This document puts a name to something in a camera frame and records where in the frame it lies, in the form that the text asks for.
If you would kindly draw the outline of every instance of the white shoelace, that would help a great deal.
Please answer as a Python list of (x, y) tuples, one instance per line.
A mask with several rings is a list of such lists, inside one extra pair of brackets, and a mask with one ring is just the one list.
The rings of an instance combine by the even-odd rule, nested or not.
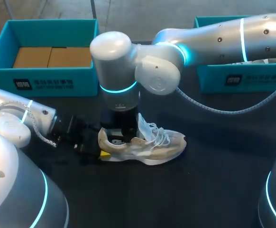
[(154, 143), (154, 146), (151, 148), (154, 149), (157, 146), (168, 146), (171, 143), (170, 137), (165, 129), (162, 127), (158, 128), (155, 123), (146, 123), (150, 127), (153, 134), (155, 134), (155, 138), (146, 144)]

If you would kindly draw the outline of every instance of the gray floor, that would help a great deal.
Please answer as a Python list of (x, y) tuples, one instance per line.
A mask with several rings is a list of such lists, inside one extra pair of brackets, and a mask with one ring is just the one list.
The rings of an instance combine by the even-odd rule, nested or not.
[[(89, 0), (10, 0), (17, 19), (92, 18)], [(276, 12), (276, 0), (95, 0), (100, 30), (151, 40), (163, 28), (190, 28), (196, 16)], [(0, 0), (0, 31), (9, 16)]]

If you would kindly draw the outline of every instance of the sneaker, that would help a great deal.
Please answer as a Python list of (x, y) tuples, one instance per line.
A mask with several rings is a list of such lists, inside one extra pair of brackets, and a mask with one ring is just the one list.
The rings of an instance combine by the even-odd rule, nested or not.
[(101, 128), (98, 133), (99, 147), (110, 154), (102, 160), (111, 162), (138, 160), (146, 165), (159, 165), (176, 158), (186, 147), (183, 134), (158, 128), (155, 123), (147, 123), (140, 113), (138, 128), (138, 137), (132, 138), (129, 143), (119, 140), (119, 144), (110, 142), (108, 140), (110, 130)]

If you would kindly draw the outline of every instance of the teal plastic bin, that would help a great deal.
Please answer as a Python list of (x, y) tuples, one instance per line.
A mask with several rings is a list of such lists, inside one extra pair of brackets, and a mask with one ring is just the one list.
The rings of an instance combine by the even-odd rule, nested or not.
[(96, 96), (93, 62), (90, 67), (12, 67), (20, 47), (89, 47), (98, 33), (95, 19), (7, 21), (0, 34), (0, 89), (24, 97)]
[[(196, 17), (194, 28), (249, 16)], [(276, 90), (276, 64), (198, 66), (203, 93), (249, 93)]]

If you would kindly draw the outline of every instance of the glowing blue light ring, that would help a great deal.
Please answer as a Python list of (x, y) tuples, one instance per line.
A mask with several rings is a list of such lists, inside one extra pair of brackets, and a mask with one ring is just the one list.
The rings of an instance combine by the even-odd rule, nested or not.
[(243, 18), (240, 19), (240, 40), (241, 40), (241, 49), (242, 49), (242, 56), (245, 62), (248, 61), (247, 53), (246, 53), (246, 46), (244, 44), (244, 31), (243, 31)]
[(46, 200), (47, 200), (47, 181), (46, 181), (46, 177), (44, 175), (44, 173), (42, 172), (42, 175), (43, 175), (43, 178), (44, 178), (44, 183), (45, 183), (45, 194), (44, 194), (44, 200), (43, 200), (43, 204), (42, 204), (42, 207), (39, 211), (39, 214), (38, 216), (36, 217), (35, 221), (33, 222), (33, 224), (29, 227), (29, 228), (34, 228), (36, 226), (36, 224), (38, 223), (43, 211), (44, 211), (44, 208), (45, 208), (45, 205), (46, 205)]
[(180, 53), (181, 53), (182, 56), (184, 57), (184, 65), (185, 65), (185, 63), (186, 63), (185, 53), (184, 53), (184, 51), (182, 51), (182, 49), (181, 49), (180, 47), (178, 47), (178, 46), (175, 45), (175, 44), (168, 43), (168, 42), (158, 42), (158, 43), (156, 43), (156, 45), (166, 45), (166, 46), (175, 47), (178, 51), (180, 51)]
[(137, 82), (134, 82), (134, 84), (132, 84), (130, 87), (125, 88), (125, 89), (121, 89), (121, 90), (108, 90), (108, 89), (103, 88), (101, 85), (100, 85), (100, 87), (101, 87), (101, 89), (103, 89), (107, 93), (119, 94), (119, 93), (123, 93), (123, 92), (126, 92), (126, 91), (130, 90), (131, 88), (133, 88), (136, 85), (136, 83)]
[(266, 194), (267, 194), (267, 201), (268, 201), (268, 203), (269, 203), (269, 205), (270, 205), (270, 208), (271, 208), (271, 210), (272, 210), (273, 214), (274, 214), (274, 215), (275, 215), (275, 217), (276, 217), (276, 211), (274, 210), (274, 208), (273, 208), (273, 206), (272, 206), (272, 203), (271, 203), (271, 201), (270, 201), (270, 197), (269, 197), (269, 193), (268, 193), (268, 190), (267, 190), (267, 186), (268, 186), (268, 182), (269, 182), (269, 177), (270, 177), (270, 174), (271, 174), (271, 172), (269, 173), (269, 175), (268, 175), (268, 177), (267, 177), (267, 183), (266, 183)]
[[(33, 103), (33, 101), (30, 100), (29, 103), (28, 103), (28, 108), (30, 108), (30, 106), (32, 105), (32, 103)], [(28, 111), (25, 110), (24, 115), (23, 115), (22, 120), (21, 120), (21, 123), (24, 123), (25, 118), (26, 118), (27, 115), (28, 115)]]

